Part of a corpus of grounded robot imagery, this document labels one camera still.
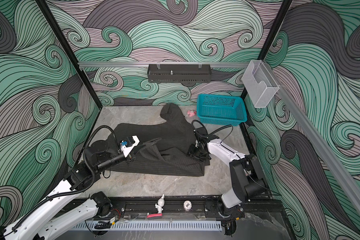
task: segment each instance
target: teal plastic basket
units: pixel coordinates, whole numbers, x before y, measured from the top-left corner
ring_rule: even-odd
[[[247,121],[243,99],[232,96],[200,94],[197,116],[202,123],[237,126]]]

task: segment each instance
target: gray floor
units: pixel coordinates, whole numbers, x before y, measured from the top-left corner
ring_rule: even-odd
[[[111,106],[104,107],[96,122],[95,128],[108,125],[115,128],[119,123],[141,125],[155,125],[165,122],[160,117],[162,106]],[[197,116],[188,117],[187,111],[196,109],[196,106],[181,106],[188,122],[199,119]],[[221,127],[220,125],[206,124],[208,132]],[[230,132],[230,128],[223,129],[216,135],[223,139]],[[109,130],[100,130],[93,141],[106,139]],[[249,154],[240,127],[234,127],[226,144],[239,152]],[[88,197],[98,191],[103,191],[109,197],[158,196],[158,195],[218,195],[228,191],[231,186],[229,167],[215,156],[212,156],[211,165],[206,166],[202,177],[165,176],[152,174],[137,174],[125,172],[111,172],[110,178],[101,178],[89,190],[79,197]]]

